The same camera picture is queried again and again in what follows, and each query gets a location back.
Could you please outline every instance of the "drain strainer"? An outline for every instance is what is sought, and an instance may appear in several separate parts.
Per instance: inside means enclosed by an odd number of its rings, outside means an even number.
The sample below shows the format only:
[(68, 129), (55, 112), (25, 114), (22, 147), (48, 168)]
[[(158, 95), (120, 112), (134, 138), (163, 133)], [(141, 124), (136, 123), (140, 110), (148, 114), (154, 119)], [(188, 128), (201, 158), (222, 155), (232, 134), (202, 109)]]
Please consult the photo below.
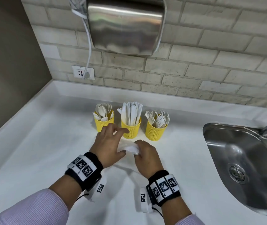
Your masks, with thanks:
[(237, 181), (245, 180), (244, 173), (236, 166), (229, 167), (229, 174), (231, 175), (232, 178), (234, 178)]

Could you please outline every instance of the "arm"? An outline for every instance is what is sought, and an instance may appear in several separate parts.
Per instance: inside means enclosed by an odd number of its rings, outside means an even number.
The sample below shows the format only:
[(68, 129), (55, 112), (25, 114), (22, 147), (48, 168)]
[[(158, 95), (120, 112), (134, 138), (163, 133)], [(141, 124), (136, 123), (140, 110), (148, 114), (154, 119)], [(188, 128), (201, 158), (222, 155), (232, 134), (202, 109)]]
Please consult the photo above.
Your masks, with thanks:
[[(153, 179), (159, 172), (164, 170), (160, 157), (155, 149), (146, 141), (136, 141), (140, 148), (140, 154), (135, 155), (136, 166), (139, 172), (148, 180)], [(166, 201), (162, 205), (165, 225), (204, 225), (195, 215), (192, 215), (190, 209), (181, 197)]]
[[(128, 129), (115, 124), (103, 127), (90, 151), (97, 156), (102, 168), (112, 166), (125, 156), (117, 152), (119, 141)], [(0, 225), (65, 225), (69, 211), (82, 192), (75, 179), (63, 175), (48, 189), (41, 190), (0, 213)]]

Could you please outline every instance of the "brick wall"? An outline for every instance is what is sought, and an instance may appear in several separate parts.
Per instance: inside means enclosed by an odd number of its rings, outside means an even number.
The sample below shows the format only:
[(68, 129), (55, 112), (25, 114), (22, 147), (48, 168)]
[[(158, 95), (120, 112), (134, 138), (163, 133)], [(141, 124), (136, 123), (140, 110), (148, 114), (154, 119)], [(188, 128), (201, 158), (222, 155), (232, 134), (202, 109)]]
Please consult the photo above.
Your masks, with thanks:
[(267, 0), (167, 0), (152, 57), (93, 49), (95, 81), (76, 79), (87, 34), (68, 0), (22, 0), (53, 79), (267, 107)]

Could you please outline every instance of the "hand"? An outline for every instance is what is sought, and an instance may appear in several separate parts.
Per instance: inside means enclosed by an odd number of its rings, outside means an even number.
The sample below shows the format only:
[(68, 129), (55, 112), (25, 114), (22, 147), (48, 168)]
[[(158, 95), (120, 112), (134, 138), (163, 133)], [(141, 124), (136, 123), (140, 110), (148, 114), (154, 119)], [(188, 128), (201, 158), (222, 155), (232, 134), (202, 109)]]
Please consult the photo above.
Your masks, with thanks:
[(140, 154), (134, 155), (138, 171), (147, 179), (157, 171), (164, 170), (155, 147), (143, 140), (135, 142), (140, 148)]
[(125, 156), (125, 151), (117, 152), (118, 144), (124, 133), (129, 133), (129, 130), (109, 123), (108, 126), (102, 127), (101, 132), (97, 134), (95, 143), (89, 152), (97, 156), (103, 168), (112, 166)]

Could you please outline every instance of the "stainless steel hand dryer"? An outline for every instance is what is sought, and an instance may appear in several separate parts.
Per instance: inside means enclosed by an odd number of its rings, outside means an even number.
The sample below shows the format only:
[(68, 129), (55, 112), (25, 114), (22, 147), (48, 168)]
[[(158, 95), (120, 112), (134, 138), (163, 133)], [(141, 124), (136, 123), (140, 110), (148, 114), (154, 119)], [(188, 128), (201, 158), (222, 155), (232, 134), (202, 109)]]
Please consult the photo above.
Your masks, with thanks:
[(161, 40), (165, 0), (87, 0), (91, 38), (97, 49), (151, 56)]

